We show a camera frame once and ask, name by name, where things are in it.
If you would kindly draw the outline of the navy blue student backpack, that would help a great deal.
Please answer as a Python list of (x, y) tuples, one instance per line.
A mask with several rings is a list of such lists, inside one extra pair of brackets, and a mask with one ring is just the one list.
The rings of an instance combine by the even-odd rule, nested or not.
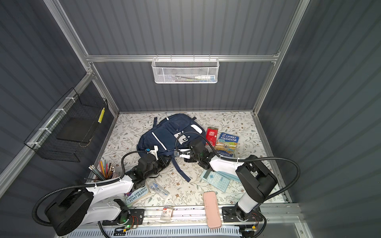
[(157, 146), (157, 156), (169, 156), (174, 160), (176, 148), (188, 149), (193, 140), (206, 136), (205, 129), (195, 119), (186, 114), (171, 115), (160, 122), (155, 119), (152, 129), (140, 137), (137, 150)]

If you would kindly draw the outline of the purple 143-storey treehouse book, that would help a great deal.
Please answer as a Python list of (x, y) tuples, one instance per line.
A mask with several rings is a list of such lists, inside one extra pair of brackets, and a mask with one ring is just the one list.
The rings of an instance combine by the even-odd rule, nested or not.
[(125, 204), (127, 206), (132, 206), (134, 203), (138, 202), (142, 198), (145, 198), (150, 194), (149, 189), (147, 186), (143, 186), (134, 192), (129, 192), (125, 194)]

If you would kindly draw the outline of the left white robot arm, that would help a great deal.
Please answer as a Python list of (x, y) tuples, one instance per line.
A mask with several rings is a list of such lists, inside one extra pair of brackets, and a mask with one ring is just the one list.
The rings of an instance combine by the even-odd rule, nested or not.
[(57, 235), (64, 236), (83, 224), (115, 220), (126, 205), (116, 201), (104, 205), (103, 200), (142, 188), (147, 178), (159, 174), (171, 160), (170, 156), (156, 158), (144, 154), (138, 165), (127, 171), (123, 178), (107, 180), (107, 185), (87, 183), (86, 187), (58, 192), (58, 196), (45, 208), (48, 223)]

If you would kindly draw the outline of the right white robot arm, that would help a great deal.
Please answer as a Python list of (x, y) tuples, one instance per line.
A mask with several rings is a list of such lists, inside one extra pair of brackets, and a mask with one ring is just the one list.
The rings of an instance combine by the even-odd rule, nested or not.
[(252, 210), (267, 200), (278, 183), (276, 176), (254, 155), (243, 161), (224, 157), (214, 149), (210, 152), (200, 140), (190, 144), (188, 149), (179, 149), (178, 153), (206, 170), (219, 172), (242, 184), (245, 193), (236, 203), (233, 212), (240, 221), (248, 220)]

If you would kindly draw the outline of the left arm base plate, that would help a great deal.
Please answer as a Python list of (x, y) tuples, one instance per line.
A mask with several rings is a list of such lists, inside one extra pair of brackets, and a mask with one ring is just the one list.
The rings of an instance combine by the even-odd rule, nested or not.
[(141, 225), (144, 219), (144, 209), (122, 210), (116, 219), (112, 221), (103, 221), (103, 226), (138, 226)]

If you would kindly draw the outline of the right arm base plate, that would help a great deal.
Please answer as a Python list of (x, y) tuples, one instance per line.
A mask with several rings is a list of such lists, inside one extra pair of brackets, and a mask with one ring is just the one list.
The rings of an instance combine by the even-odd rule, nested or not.
[(245, 213), (238, 206), (224, 206), (221, 208), (222, 218), (225, 223), (233, 222), (251, 222), (259, 223), (263, 221), (263, 218), (259, 214), (259, 210), (252, 210), (249, 213)]

